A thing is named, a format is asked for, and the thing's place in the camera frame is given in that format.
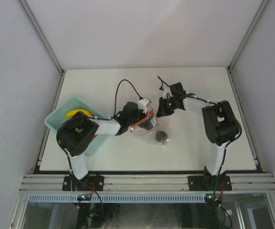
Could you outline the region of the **clear zip top bag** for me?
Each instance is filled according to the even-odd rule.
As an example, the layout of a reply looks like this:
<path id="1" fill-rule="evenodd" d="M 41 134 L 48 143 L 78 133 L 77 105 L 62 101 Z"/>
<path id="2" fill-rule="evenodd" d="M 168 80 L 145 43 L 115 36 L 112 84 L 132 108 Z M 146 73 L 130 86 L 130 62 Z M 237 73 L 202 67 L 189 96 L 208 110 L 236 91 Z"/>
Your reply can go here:
<path id="1" fill-rule="evenodd" d="M 153 109 L 151 106 L 148 108 L 147 114 L 150 112 L 150 110 Z M 165 119 L 163 117 L 158 118 L 154 114 L 156 118 L 156 127 L 152 128 L 150 131 L 147 131 L 145 129 L 142 129 L 137 126 L 139 122 L 134 124 L 132 127 L 134 127 L 134 131 L 132 132 L 132 135 L 145 143 L 152 144 L 152 145 L 166 145 L 170 141 L 170 134 L 171 134 L 171 129 L 170 129 L 170 122 L 169 119 Z M 157 141 L 155 140 L 155 135 L 158 131 L 164 131 L 168 134 L 168 139 L 164 144 L 158 144 Z"/>

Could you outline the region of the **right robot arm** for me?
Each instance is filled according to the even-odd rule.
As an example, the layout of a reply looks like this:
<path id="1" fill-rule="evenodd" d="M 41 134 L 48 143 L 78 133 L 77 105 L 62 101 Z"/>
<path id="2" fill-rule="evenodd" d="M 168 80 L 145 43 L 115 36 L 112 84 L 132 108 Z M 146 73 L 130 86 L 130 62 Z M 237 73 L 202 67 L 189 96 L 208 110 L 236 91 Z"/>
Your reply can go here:
<path id="1" fill-rule="evenodd" d="M 225 171 L 224 163 L 229 145 L 242 134 L 242 127 L 236 119 L 230 103 L 226 100 L 213 102 L 187 93 L 181 83 L 168 85 L 161 81 L 159 88 L 163 96 L 159 98 L 156 116 L 170 116 L 181 109 L 201 115 L 208 140 L 211 142 L 209 161 L 204 168 L 204 186 L 215 190 L 221 184 L 219 175 Z"/>

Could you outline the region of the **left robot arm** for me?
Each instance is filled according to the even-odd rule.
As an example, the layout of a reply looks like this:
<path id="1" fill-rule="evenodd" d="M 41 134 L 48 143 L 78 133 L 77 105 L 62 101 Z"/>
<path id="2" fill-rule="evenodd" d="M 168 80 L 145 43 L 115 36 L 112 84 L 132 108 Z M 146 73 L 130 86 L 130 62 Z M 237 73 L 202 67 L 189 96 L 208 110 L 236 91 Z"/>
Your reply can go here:
<path id="1" fill-rule="evenodd" d="M 72 185 L 79 191 L 87 189 L 89 179 L 84 153 L 99 135 L 122 135 L 141 125 L 150 130 L 156 125 L 151 101 L 143 98 L 137 103 L 128 102 L 122 111 L 111 118 L 102 118 L 77 112 L 58 129 L 56 141 L 69 162 Z"/>

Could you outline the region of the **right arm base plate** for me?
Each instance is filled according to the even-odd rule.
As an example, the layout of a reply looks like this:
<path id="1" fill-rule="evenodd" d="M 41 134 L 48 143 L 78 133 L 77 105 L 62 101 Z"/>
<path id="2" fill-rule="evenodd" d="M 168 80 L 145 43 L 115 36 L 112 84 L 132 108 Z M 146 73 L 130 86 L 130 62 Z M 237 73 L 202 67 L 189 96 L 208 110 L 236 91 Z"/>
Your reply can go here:
<path id="1" fill-rule="evenodd" d="M 229 176 L 205 178 L 205 176 L 188 176 L 190 191 L 232 191 Z"/>

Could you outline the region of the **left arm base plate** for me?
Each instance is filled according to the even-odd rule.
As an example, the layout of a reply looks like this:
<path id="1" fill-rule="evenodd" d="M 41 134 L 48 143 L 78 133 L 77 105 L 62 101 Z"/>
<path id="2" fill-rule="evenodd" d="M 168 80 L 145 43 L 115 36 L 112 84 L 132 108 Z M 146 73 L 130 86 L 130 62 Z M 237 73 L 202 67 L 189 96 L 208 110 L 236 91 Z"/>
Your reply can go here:
<path id="1" fill-rule="evenodd" d="M 86 176 L 82 180 L 66 176 L 63 179 L 62 191 L 103 191 L 103 186 L 103 176 Z"/>

